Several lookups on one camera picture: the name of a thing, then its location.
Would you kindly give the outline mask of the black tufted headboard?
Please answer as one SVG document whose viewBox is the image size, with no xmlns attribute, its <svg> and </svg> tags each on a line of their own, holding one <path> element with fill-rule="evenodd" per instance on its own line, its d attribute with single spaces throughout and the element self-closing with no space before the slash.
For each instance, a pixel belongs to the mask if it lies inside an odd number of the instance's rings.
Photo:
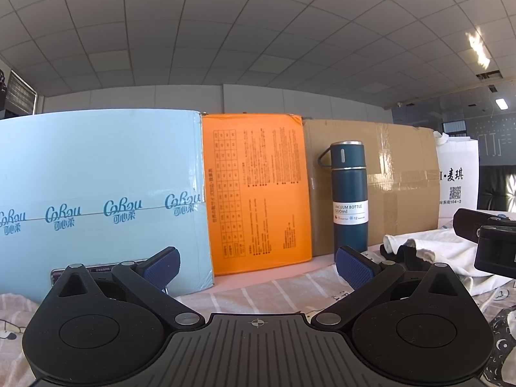
<svg viewBox="0 0 516 387">
<path fill-rule="evenodd" d="M 514 165 L 479 168 L 478 208 L 515 212 L 516 167 Z"/>
</svg>

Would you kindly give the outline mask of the black garment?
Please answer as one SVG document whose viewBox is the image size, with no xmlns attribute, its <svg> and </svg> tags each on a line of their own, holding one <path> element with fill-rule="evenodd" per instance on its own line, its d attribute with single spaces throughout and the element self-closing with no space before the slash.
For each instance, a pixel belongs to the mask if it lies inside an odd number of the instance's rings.
<svg viewBox="0 0 516 387">
<path fill-rule="evenodd" d="M 416 256 L 416 249 L 409 245 L 401 245 L 397 253 L 389 253 L 384 245 L 380 246 L 380 253 L 386 260 L 402 265 L 407 271 L 426 272 L 430 269 L 430 262 Z"/>
</svg>

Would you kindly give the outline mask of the white folded garment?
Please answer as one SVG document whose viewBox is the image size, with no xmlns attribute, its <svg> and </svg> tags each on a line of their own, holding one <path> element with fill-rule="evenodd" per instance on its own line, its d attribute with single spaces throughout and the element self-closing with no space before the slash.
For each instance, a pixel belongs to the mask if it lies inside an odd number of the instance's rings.
<svg viewBox="0 0 516 387">
<path fill-rule="evenodd" d="M 475 269 L 478 245 L 457 236 L 453 229 L 386 235 L 383 245 L 388 253 L 397 253 L 402 245 L 408 245 L 420 260 L 446 263 L 471 296 L 490 292 L 510 281 L 507 277 Z"/>
</svg>

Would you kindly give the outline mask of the white shopping bag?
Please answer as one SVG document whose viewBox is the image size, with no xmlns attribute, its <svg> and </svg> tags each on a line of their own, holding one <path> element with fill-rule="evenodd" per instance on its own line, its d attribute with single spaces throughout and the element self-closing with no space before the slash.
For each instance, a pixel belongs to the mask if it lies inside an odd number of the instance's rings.
<svg viewBox="0 0 516 387">
<path fill-rule="evenodd" d="M 478 141 L 469 136 L 434 132 L 439 164 L 439 218 L 452 218 L 459 208 L 478 207 Z"/>
</svg>

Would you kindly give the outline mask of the smartphone playing video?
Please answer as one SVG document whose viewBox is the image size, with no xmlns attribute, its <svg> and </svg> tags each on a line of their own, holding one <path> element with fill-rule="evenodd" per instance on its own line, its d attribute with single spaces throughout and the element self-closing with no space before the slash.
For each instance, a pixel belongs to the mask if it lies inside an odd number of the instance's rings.
<svg viewBox="0 0 516 387">
<path fill-rule="evenodd" d="M 127 260 L 124 261 L 124 264 L 131 266 L 133 269 L 137 269 L 138 267 L 143 269 L 144 260 Z M 90 273 L 110 273 L 116 265 L 118 265 L 118 262 L 90 266 L 84 265 L 84 267 Z M 60 278 L 60 276 L 63 275 L 65 269 L 66 267 L 63 267 L 56 268 L 50 271 L 50 282 L 52 286 L 54 286 L 57 280 Z"/>
</svg>

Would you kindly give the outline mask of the brown cardboard box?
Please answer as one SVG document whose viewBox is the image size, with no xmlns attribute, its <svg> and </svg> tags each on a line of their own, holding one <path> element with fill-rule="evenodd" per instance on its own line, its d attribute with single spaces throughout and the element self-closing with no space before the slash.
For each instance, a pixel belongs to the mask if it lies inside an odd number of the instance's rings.
<svg viewBox="0 0 516 387">
<path fill-rule="evenodd" d="M 314 256 L 334 250 L 330 154 L 325 151 L 333 143 L 360 141 L 365 146 L 369 245 L 380 244 L 386 235 L 436 229 L 440 180 L 432 129 L 305 119 L 303 130 Z"/>
</svg>

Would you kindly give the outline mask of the light blue Cobou box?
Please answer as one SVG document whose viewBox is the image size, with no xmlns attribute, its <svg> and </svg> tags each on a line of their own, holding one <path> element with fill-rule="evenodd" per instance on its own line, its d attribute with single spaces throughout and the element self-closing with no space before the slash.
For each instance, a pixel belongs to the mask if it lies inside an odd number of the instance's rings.
<svg viewBox="0 0 516 387">
<path fill-rule="evenodd" d="M 41 302 L 53 270 L 145 260 L 168 246 L 170 295 L 208 289 L 201 116 L 151 108 L 1 123 L 1 290 Z"/>
</svg>

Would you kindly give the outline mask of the dark blue vacuum bottle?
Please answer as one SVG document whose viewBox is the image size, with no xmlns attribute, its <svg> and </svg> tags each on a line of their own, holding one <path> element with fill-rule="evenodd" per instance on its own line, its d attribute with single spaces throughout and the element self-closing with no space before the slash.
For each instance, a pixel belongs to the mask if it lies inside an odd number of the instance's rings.
<svg viewBox="0 0 516 387">
<path fill-rule="evenodd" d="M 332 143 L 317 163 L 331 169 L 334 250 L 348 246 L 358 253 L 364 252 L 368 247 L 369 223 L 364 144 Z"/>
</svg>

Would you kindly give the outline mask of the orange cardboard box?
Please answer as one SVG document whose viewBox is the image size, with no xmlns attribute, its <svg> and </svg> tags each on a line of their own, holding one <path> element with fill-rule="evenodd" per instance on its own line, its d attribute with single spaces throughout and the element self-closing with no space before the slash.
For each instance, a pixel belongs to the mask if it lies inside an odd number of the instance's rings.
<svg viewBox="0 0 516 387">
<path fill-rule="evenodd" d="M 303 120 L 292 114 L 202 119 L 214 273 L 249 273 L 312 258 Z"/>
</svg>

